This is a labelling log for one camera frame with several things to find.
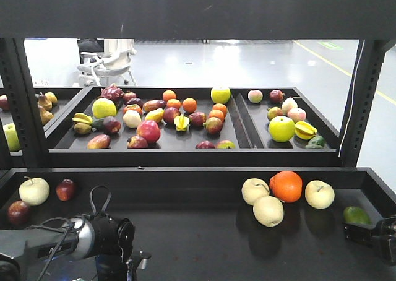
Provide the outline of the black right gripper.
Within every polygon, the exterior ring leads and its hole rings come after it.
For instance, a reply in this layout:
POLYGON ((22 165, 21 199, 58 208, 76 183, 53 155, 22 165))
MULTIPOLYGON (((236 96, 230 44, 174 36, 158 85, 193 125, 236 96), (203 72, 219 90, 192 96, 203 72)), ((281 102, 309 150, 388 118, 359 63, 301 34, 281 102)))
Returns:
POLYGON ((395 216, 379 220, 375 225, 344 223, 345 238, 367 246, 384 263, 395 265, 395 216))

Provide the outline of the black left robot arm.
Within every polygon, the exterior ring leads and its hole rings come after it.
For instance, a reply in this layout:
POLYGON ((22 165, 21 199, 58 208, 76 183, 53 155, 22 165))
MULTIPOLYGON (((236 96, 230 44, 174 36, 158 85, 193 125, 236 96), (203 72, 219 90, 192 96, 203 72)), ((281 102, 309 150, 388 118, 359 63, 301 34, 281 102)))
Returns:
POLYGON ((127 218, 107 213, 111 194, 97 208, 89 197, 92 211, 73 218, 60 217, 59 227, 49 224, 53 218, 19 230, 1 231, 1 280, 26 280, 29 265, 45 264, 37 280, 47 272, 52 260, 68 261, 95 258, 98 280, 137 280, 152 255, 133 248, 135 226, 127 218))

